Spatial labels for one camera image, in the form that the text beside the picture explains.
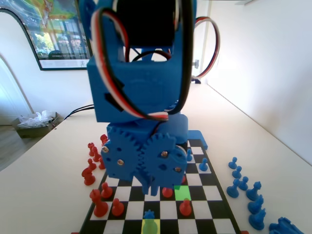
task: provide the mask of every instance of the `red chess piece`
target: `red chess piece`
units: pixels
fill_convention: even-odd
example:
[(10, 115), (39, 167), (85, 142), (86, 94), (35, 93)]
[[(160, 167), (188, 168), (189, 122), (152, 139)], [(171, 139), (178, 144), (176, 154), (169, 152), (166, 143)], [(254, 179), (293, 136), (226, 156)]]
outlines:
[(92, 175), (92, 170), (87, 167), (86, 169), (84, 169), (81, 173), (82, 177), (84, 177), (84, 184), (85, 185), (91, 185), (94, 183), (94, 181), (96, 180), (96, 178), (94, 177), (94, 175)]
[(106, 182), (102, 183), (102, 189), (103, 189), (101, 192), (102, 198), (108, 199), (112, 196), (113, 189), (111, 187), (108, 187)]
[(88, 148), (89, 148), (89, 150), (90, 150), (89, 155), (90, 155), (91, 157), (94, 156), (94, 153), (93, 153), (93, 151), (92, 151), (92, 148), (93, 148), (93, 147), (94, 147), (94, 144), (93, 144), (93, 143), (89, 143), (89, 144), (88, 144)]
[(93, 147), (93, 148), (92, 148), (92, 151), (93, 151), (93, 153), (94, 153), (93, 161), (94, 161), (94, 162), (98, 162), (98, 161), (99, 161), (99, 158), (101, 157), (101, 155), (98, 153), (97, 147)]
[(173, 194), (173, 190), (169, 188), (163, 188), (162, 189), (162, 195), (166, 198), (170, 198)]
[(188, 199), (185, 199), (183, 203), (180, 205), (180, 212), (184, 216), (189, 216), (192, 212), (192, 208), (190, 205), (190, 201)]
[(101, 135), (100, 139), (102, 141), (102, 145), (104, 145), (108, 141), (108, 137), (105, 134)]
[(125, 206), (121, 202), (119, 202), (118, 198), (115, 198), (113, 200), (113, 208), (112, 208), (113, 216), (116, 216), (116, 217), (121, 216), (124, 210), (125, 210)]
[(88, 164), (89, 164), (89, 168), (91, 169), (91, 171), (93, 171), (95, 168), (97, 168), (97, 165), (95, 163), (93, 163), (92, 159), (88, 159)]
[(103, 162), (103, 159), (102, 157), (99, 158), (99, 162), (100, 162), (100, 165), (98, 166), (101, 170), (104, 170), (105, 169), (105, 164)]
[(101, 201), (101, 195), (98, 189), (93, 189), (90, 193), (90, 198), (95, 203), (94, 215), (96, 217), (103, 217), (108, 211), (108, 205), (105, 201)]

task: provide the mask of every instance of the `blue gear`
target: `blue gear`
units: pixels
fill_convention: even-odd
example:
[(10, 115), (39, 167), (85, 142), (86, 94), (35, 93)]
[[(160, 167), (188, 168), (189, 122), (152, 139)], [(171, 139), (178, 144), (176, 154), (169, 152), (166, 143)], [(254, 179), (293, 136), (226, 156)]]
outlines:
[(152, 177), (152, 190), (180, 185), (187, 166), (186, 152), (176, 146), (176, 139), (168, 133), (154, 134), (142, 147), (142, 168)]
[(107, 174), (112, 178), (131, 181), (134, 173), (138, 171), (140, 145), (130, 133), (120, 128), (110, 127), (107, 134), (109, 141), (104, 146), (109, 151), (101, 151)]

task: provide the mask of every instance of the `screw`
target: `screw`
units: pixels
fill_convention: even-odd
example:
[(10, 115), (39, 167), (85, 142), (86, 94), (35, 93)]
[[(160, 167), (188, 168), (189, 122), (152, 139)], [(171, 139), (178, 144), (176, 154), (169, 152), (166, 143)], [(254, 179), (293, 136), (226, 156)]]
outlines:
[(167, 152), (167, 151), (161, 152), (161, 156), (162, 156), (162, 157), (168, 157), (168, 152)]
[(125, 162), (122, 161), (121, 159), (119, 159), (119, 160), (117, 161), (117, 164), (120, 165), (120, 166), (122, 166), (123, 164), (125, 164)]
[(102, 151), (103, 151), (104, 153), (108, 153), (108, 152), (109, 152), (109, 149), (107, 148), (107, 146), (103, 146)]

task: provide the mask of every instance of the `white table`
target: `white table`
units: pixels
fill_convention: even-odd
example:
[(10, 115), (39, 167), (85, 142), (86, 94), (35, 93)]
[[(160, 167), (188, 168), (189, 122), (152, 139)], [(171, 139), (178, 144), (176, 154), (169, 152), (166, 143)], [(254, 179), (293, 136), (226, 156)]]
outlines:
[[(241, 230), (268, 233), (281, 216), (312, 233), (312, 167), (207, 85), (192, 85), (182, 110), (189, 129), (201, 130), (208, 155), (223, 190), (233, 183), (228, 162), (237, 157), (248, 185), (261, 181), (267, 215), (265, 229), (248, 223), (249, 200), (240, 190), (228, 202)], [(90, 207), (90, 190), (81, 172), (88, 166), (87, 143), (100, 148), (106, 123), (93, 110), (79, 112), (45, 136), (16, 162), (0, 172), (1, 234), (70, 234), (79, 232)], [(103, 171), (96, 170), (101, 178)]]

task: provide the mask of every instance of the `black square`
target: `black square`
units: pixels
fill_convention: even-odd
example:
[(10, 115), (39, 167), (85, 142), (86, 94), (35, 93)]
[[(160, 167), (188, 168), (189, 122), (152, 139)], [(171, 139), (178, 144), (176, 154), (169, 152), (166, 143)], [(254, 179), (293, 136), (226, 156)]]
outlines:
[(125, 220), (122, 234), (141, 233), (141, 230), (142, 230), (142, 220)]
[(101, 201), (113, 201), (114, 200), (117, 187), (111, 187), (111, 188), (113, 189), (113, 194), (109, 198), (102, 198), (101, 197)]
[(198, 234), (217, 234), (215, 224), (212, 219), (197, 219), (195, 222)]
[(113, 213), (112, 213), (112, 210), (113, 210), (113, 204), (112, 204), (112, 207), (111, 207), (111, 210), (109, 212), (109, 215), (108, 215), (108, 219), (109, 220), (124, 220), (126, 218), (126, 213), (127, 213), (127, 207), (128, 207), (128, 202), (127, 201), (121, 201), (121, 203), (124, 205), (125, 207), (125, 210), (123, 211), (123, 213), (121, 214), (121, 216), (114, 216)]
[(106, 220), (89, 220), (82, 227), (79, 234), (103, 234)]
[(132, 180), (131, 181), (127, 181), (127, 180), (119, 180), (118, 182), (118, 187), (131, 187), (132, 186)]
[(160, 189), (159, 192), (160, 192), (160, 200), (161, 201), (175, 201), (176, 200), (175, 189), (172, 189), (172, 196), (169, 198), (164, 197), (164, 195), (162, 194), (162, 189), (163, 189), (162, 187), (160, 187), (159, 189)]
[(199, 174), (199, 177), (203, 185), (216, 185), (216, 181), (212, 174)]
[(195, 163), (188, 163), (186, 170), (186, 174), (198, 174), (197, 166)]
[(144, 201), (142, 187), (131, 187), (129, 201)]
[(160, 234), (179, 233), (179, 224), (177, 219), (160, 220)]
[(192, 201), (205, 201), (206, 195), (203, 186), (189, 186)]
[(159, 201), (145, 201), (144, 202), (144, 212), (151, 210), (154, 211), (155, 219), (160, 219), (160, 202)]
[(183, 201), (175, 201), (177, 218), (178, 219), (195, 219), (192, 202), (190, 202), (190, 205), (191, 205), (191, 208), (192, 208), (192, 212), (191, 212), (191, 214), (189, 216), (184, 216), (183, 214), (181, 214), (181, 212), (180, 212), (180, 205), (182, 203), (183, 203)]
[(208, 205), (213, 218), (230, 218), (223, 201), (208, 201)]

